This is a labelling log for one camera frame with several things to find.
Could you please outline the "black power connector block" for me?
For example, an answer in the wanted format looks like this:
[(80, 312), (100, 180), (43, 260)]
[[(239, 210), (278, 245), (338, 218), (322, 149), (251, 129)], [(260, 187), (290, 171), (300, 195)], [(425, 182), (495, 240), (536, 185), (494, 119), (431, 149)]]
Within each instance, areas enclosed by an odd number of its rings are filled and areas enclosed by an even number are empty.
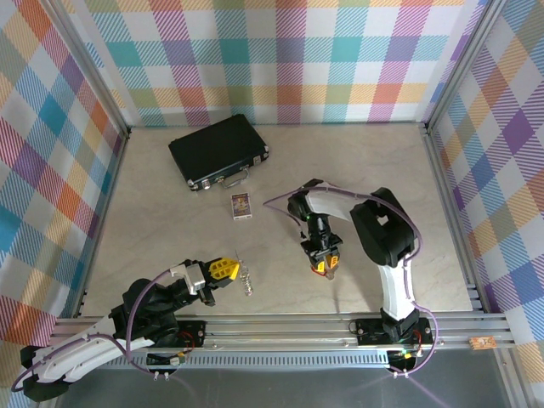
[(411, 369), (417, 362), (415, 350), (388, 351), (388, 362), (391, 366), (399, 366), (400, 369)]
[(186, 362), (186, 353), (179, 352), (176, 354), (158, 354), (148, 353), (145, 357), (145, 364), (148, 367), (170, 367), (177, 369)]

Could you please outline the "playing card box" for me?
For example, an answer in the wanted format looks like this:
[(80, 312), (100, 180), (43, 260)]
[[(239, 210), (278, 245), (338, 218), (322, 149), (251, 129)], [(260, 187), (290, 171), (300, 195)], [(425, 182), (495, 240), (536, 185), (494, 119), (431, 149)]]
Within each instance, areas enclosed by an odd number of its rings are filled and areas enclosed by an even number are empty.
[(250, 196), (248, 193), (234, 194), (230, 198), (234, 220), (252, 217)]

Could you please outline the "black briefcase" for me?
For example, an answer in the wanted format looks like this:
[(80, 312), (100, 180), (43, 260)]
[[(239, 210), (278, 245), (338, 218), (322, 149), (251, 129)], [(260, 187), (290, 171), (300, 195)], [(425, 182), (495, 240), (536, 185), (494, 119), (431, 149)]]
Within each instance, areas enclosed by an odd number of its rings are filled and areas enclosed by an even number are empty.
[(225, 189), (226, 179), (266, 161), (269, 147), (248, 119), (237, 114), (196, 132), (173, 140), (168, 149), (186, 184), (193, 191), (207, 190), (214, 184)]

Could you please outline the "grey metal shelf plate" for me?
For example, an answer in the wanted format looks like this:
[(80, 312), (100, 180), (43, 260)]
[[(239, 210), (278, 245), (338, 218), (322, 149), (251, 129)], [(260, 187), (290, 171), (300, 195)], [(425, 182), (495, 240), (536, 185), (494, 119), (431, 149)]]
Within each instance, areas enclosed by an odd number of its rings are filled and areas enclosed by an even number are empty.
[(534, 408), (492, 351), (437, 352), (408, 377), (385, 369), (180, 371), (153, 381), (99, 369), (39, 408)]

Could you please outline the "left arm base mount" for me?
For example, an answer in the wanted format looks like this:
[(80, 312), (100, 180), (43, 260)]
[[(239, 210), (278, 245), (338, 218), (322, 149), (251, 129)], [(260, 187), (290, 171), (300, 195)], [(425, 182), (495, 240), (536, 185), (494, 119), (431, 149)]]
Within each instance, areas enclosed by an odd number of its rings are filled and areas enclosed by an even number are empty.
[(177, 341), (187, 349), (202, 348), (206, 337), (204, 320), (179, 320)]

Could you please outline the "aluminium front rail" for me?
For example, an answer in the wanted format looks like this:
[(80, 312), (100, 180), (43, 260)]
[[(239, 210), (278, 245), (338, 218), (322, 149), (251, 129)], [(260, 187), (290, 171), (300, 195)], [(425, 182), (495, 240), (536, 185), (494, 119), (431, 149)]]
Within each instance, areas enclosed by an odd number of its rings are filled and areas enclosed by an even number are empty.
[[(212, 314), (180, 315), (180, 320), (206, 322), (203, 346), (198, 352), (283, 352), (355, 350), (354, 320), (375, 314)], [(469, 349), (473, 337), (493, 337), (496, 346), (514, 345), (503, 314), (481, 311), (435, 315), (433, 339), (438, 349)]]

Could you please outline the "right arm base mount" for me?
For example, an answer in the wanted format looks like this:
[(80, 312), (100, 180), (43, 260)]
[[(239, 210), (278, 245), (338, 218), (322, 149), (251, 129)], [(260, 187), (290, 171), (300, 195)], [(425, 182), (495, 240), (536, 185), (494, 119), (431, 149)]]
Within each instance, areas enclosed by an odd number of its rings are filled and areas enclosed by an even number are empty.
[(356, 336), (357, 343), (363, 345), (431, 345), (434, 336), (429, 320), (421, 318), (406, 334), (398, 340), (393, 340), (383, 328), (380, 318), (365, 318), (351, 320), (348, 325), (349, 331)]

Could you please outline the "aluminium side rail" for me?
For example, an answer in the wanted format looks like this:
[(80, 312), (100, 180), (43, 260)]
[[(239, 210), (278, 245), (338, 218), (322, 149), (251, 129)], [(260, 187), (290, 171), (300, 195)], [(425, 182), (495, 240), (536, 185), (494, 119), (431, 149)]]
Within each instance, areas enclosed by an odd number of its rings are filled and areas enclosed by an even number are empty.
[(453, 246), (456, 250), (456, 256), (467, 285), (467, 291), (469, 292), (473, 310), (475, 312), (489, 313), (490, 305), (485, 295), (481, 279), (479, 278), (475, 260), (468, 245), (468, 239), (464, 235), (462, 221), (456, 207), (456, 200), (449, 186), (447, 174), (439, 156), (439, 150), (426, 125), (423, 122), (420, 122), (418, 127), (433, 172)]
[(127, 133), (125, 133), (122, 137), (119, 155), (116, 159), (115, 166), (112, 169), (110, 183), (106, 191), (105, 199), (103, 200), (103, 204), (104, 204), (102, 207), (103, 212), (99, 216), (99, 221), (95, 229), (95, 236), (90, 241), (88, 249), (84, 253), (86, 257), (84, 258), (82, 273), (80, 275), (80, 279), (76, 287), (74, 303), (70, 308), (70, 313), (68, 314), (68, 316), (71, 318), (77, 318), (81, 315), (81, 309), (82, 309), (82, 306), (84, 305), (86, 296), (88, 294), (89, 282), (92, 277), (94, 264), (99, 254), (99, 246), (102, 240), (102, 236), (104, 234), (105, 221), (107, 219), (109, 208), (111, 206), (111, 202), (115, 194), (117, 180), (119, 178), (119, 173), (122, 168), (124, 156), (126, 154), (127, 144), (129, 140), (131, 139), (131, 133), (132, 133), (132, 129), (129, 128)]

